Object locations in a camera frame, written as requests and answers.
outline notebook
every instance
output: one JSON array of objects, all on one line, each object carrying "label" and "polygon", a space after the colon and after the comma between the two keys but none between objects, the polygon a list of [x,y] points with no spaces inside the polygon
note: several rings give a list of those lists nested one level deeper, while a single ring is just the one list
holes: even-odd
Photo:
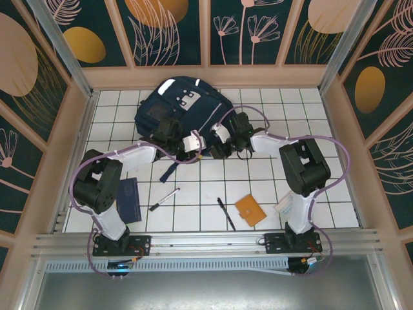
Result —
[{"label": "notebook", "polygon": [[125,224],[142,220],[137,178],[121,180],[115,203],[117,212]]},{"label": "notebook", "polygon": [[239,215],[251,227],[267,217],[254,197],[251,195],[246,195],[243,199],[235,202],[235,206],[239,211]]}]

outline yellow oval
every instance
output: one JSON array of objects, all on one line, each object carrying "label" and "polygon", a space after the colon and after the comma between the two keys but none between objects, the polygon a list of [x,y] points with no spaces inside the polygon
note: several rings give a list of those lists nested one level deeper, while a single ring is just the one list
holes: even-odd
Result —
[{"label": "yellow oval", "polygon": [[165,10],[174,16],[175,22],[180,22],[188,11],[188,0],[125,0],[132,15],[146,26],[163,28],[170,26],[169,20],[161,16],[161,8],[158,1]]},{"label": "yellow oval", "polygon": [[380,104],[385,93],[386,79],[382,71],[376,67],[364,69],[356,82],[356,107],[360,112],[373,112]]},{"label": "yellow oval", "polygon": [[73,27],[63,34],[73,54],[85,63],[98,63],[106,56],[102,40],[89,29]]}]

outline flower illustration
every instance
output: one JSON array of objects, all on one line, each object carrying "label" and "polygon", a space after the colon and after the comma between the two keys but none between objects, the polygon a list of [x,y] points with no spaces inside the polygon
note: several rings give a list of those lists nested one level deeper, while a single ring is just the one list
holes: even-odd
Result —
[{"label": "flower illustration", "polygon": [[257,23],[257,15],[248,17],[248,30],[252,42],[251,64],[254,64],[254,49],[256,43],[277,40],[280,37],[277,16],[263,16]]},{"label": "flower illustration", "polygon": [[[14,152],[16,150],[17,147],[17,133],[15,133],[14,131],[10,130],[8,132],[8,136],[6,134],[6,131],[3,128],[0,128],[0,169],[1,168],[11,168],[14,169],[15,171],[17,171],[18,173],[23,174],[24,176],[27,176],[31,179],[34,179],[33,176],[23,172],[22,170],[14,167],[13,164],[13,156],[14,156]],[[7,182],[6,180],[2,180],[0,179],[0,183],[4,184],[6,186],[9,186],[17,191],[21,191],[25,194],[28,194],[29,191],[27,189],[24,189],[20,186],[14,185],[10,182]]]},{"label": "flower illustration", "polygon": [[239,64],[243,64],[243,33],[244,33],[244,20],[245,11],[247,8],[253,6],[265,6],[265,5],[278,5],[284,0],[241,0],[241,4],[244,6],[243,15],[241,17],[241,33],[239,34]]},{"label": "flower illustration", "polygon": [[13,155],[17,145],[17,134],[14,131],[8,133],[0,129],[0,164],[3,168],[9,168],[13,162]]},{"label": "flower illustration", "polygon": [[229,34],[236,34],[237,32],[239,32],[239,28],[236,26],[237,23],[234,20],[234,16],[225,16],[222,17],[222,19],[219,16],[216,16],[214,17],[214,25],[216,30],[218,31],[219,40],[221,42],[222,59],[224,61],[224,65],[226,65],[227,61],[225,59],[222,37],[227,36]]}]

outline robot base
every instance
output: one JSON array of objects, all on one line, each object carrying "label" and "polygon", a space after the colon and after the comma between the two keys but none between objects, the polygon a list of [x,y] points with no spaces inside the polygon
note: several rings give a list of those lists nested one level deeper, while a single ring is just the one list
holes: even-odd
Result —
[{"label": "robot base", "polygon": [[[265,251],[267,254],[284,254],[284,253],[312,253],[313,249],[308,245],[308,242],[301,242],[296,244],[294,248],[291,247],[285,233],[265,234]],[[321,246],[320,235],[317,232],[308,232],[306,241],[311,242],[312,246],[319,252],[323,251]]]},{"label": "robot base", "polygon": [[105,236],[97,236],[95,238],[92,255],[96,257],[137,256],[136,250],[142,255],[142,248],[144,250],[143,256],[148,256],[150,252],[150,241],[150,236],[129,236],[128,244],[125,250],[122,250],[119,247],[109,244],[114,241],[109,240]]}]

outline orange circle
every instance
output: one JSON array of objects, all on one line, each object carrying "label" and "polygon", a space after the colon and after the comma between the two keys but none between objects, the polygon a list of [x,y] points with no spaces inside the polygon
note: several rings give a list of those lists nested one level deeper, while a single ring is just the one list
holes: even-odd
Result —
[{"label": "orange circle", "polygon": [[180,22],[188,12],[188,0],[125,0],[130,13],[146,26],[163,28],[170,26],[168,11]]}]

